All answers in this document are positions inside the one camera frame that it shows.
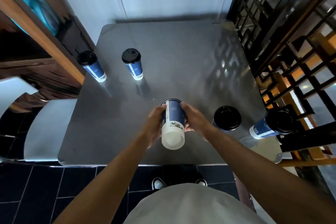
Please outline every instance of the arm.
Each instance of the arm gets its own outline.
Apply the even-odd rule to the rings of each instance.
[[[161,113],[166,105],[149,114],[137,138],[64,209],[54,224],[110,224],[145,151],[160,136]]]
[[[191,128],[212,144],[276,223],[335,222],[336,206],[321,192],[212,126],[191,105],[181,107]]]

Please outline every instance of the sneaker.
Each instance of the sneaker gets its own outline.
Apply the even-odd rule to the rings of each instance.
[[[208,184],[204,179],[198,179],[195,183],[208,187]]]
[[[153,179],[152,181],[152,189],[155,190],[155,189],[164,189],[166,186],[165,182],[159,178],[159,177],[156,177]]]

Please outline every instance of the hand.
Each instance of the hand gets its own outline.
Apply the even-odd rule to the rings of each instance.
[[[166,110],[166,104],[155,107],[148,115],[146,123],[141,130],[142,137],[148,144],[148,148],[161,136],[161,115]]]
[[[194,130],[196,132],[199,132],[200,134],[203,134],[204,128],[208,125],[211,125],[204,117],[204,115],[192,105],[188,105],[184,102],[181,102],[180,105],[187,115],[187,122],[185,124],[184,130]]]

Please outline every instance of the forearm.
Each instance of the forearm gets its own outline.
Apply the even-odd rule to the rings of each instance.
[[[335,220],[334,204],[310,184],[211,125],[203,136],[276,223]]]
[[[54,224],[110,224],[148,147],[138,136],[67,206]]]

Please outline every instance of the stainless steel tabletop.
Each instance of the stainless steel tabletop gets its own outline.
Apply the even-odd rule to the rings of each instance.
[[[141,81],[132,78],[121,60],[127,48],[141,53]],[[61,164],[108,164],[134,139],[149,111],[168,98],[192,104],[210,122],[218,107],[236,107],[242,122],[228,134],[272,161],[280,160],[275,138],[255,140],[249,134],[266,111],[235,31],[211,21],[111,24],[103,27],[95,52],[107,80],[96,82],[87,73],[58,154]],[[166,149],[158,139],[141,162],[181,163],[225,162],[196,132],[187,132],[178,150]]]

